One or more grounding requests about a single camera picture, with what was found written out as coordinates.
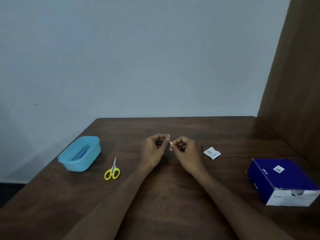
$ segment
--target blue plastic container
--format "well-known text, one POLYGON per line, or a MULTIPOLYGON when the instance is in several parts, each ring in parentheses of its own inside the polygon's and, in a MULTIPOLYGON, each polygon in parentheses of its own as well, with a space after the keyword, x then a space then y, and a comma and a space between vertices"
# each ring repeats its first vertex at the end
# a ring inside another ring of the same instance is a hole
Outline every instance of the blue plastic container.
POLYGON ((69 171, 83 172, 101 152, 99 141, 96 136, 79 137, 58 156, 58 161, 69 171))

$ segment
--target hand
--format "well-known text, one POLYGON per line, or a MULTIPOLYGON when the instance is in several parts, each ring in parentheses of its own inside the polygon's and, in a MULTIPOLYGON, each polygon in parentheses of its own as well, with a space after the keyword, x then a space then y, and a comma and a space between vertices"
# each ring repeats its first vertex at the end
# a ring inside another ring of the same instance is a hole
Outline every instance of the hand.
POLYGON ((172 143, 173 152, 188 173, 194 175, 198 171, 205 170, 202 163, 203 150, 200 143, 184 136, 179 137, 172 143))
POLYGON ((153 170, 158 165, 165 149, 170 144, 170 138, 167 135, 156 134, 146 138, 142 142, 140 166, 143 169, 153 170))

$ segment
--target scissors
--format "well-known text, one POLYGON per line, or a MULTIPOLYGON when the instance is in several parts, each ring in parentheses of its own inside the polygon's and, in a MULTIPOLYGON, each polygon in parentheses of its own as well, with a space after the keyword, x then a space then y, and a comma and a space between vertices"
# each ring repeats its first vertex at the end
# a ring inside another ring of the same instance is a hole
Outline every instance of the scissors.
POLYGON ((120 175, 120 169, 118 169, 117 167, 116 167, 116 161, 117 161, 117 157, 115 157, 115 159, 114 159, 114 161, 113 161, 113 165, 112 165, 112 168, 110 168, 108 171, 106 171, 106 173, 104 174, 104 179, 105 180, 109 180, 109 179, 111 179, 111 177, 113 178, 113 179, 117 179, 118 177, 119 177, 119 175, 120 175))

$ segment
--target white wall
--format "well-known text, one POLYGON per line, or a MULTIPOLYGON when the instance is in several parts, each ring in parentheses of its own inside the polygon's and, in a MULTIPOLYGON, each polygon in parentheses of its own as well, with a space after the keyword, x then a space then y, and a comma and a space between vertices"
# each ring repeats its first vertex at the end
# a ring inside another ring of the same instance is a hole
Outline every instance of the white wall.
POLYGON ((290 0, 0 0, 0 181, 98 117, 255 116, 290 0))

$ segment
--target dark floor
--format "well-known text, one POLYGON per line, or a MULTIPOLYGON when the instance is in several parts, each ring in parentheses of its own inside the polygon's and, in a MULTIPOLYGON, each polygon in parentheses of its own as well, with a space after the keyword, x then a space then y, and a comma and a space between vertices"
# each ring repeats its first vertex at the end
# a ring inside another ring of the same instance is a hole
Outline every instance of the dark floor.
POLYGON ((4 206, 25 184, 0 183, 0 208, 4 206))

